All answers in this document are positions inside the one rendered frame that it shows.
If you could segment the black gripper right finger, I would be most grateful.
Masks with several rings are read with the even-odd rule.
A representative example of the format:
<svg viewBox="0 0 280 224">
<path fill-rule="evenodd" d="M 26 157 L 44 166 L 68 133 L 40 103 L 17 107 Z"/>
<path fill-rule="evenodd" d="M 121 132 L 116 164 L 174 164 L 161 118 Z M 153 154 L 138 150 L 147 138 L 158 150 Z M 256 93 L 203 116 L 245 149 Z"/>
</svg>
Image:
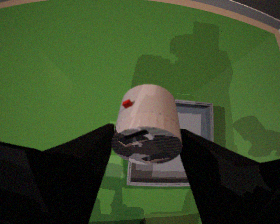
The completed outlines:
<svg viewBox="0 0 280 224">
<path fill-rule="evenodd" d="M 201 224 L 256 224 L 280 194 L 280 159 L 248 159 L 181 128 L 180 157 Z"/>
</svg>

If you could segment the grey shallow tray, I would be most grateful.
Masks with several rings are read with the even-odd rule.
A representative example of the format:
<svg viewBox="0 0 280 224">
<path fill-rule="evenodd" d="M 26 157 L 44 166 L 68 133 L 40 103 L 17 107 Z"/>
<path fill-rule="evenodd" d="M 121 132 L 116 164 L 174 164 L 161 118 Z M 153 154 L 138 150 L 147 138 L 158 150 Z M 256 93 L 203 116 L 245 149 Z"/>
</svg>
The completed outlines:
<svg viewBox="0 0 280 224">
<path fill-rule="evenodd" d="M 176 100 L 180 128 L 213 140 L 213 103 Z M 127 185 L 189 186 L 180 155 L 163 164 L 137 164 L 128 161 Z"/>
</svg>

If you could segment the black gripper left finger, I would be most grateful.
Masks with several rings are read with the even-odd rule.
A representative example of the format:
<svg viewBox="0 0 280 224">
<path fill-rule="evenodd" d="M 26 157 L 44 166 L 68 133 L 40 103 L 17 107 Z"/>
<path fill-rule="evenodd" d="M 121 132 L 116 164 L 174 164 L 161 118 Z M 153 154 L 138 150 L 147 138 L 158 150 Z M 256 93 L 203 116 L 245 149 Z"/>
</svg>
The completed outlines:
<svg viewBox="0 0 280 224">
<path fill-rule="evenodd" d="M 88 224 L 115 124 L 47 151 L 0 143 L 0 189 L 30 198 L 44 224 Z"/>
</svg>

